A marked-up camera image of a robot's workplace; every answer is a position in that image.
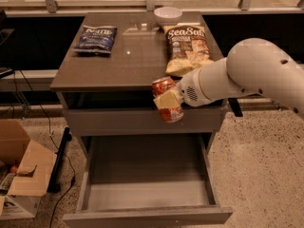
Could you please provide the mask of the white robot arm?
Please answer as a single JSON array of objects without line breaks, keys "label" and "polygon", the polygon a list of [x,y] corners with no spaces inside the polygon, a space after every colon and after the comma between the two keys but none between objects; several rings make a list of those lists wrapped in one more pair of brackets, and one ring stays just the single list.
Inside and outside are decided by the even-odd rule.
[{"label": "white robot arm", "polygon": [[228,55],[186,73],[173,87],[154,98],[159,110],[193,107],[259,94],[304,118],[304,68],[275,44],[245,39]]}]

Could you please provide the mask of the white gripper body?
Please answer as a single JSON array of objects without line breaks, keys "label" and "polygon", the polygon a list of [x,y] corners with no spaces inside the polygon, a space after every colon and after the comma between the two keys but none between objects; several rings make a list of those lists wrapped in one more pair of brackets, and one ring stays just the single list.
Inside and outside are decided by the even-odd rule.
[{"label": "white gripper body", "polygon": [[200,85],[200,69],[185,74],[177,83],[183,101],[193,107],[209,105],[212,100],[203,93]]}]

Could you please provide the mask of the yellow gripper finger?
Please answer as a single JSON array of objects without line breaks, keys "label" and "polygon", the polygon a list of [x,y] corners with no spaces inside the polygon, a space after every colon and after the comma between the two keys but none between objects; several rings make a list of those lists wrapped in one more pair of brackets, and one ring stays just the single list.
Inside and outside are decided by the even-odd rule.
[{"label": "yellow gripper finger", "polygon": [[176,88],[170,88],[154,99],[157,109],[178,108],[183,103],[182,94]]}]

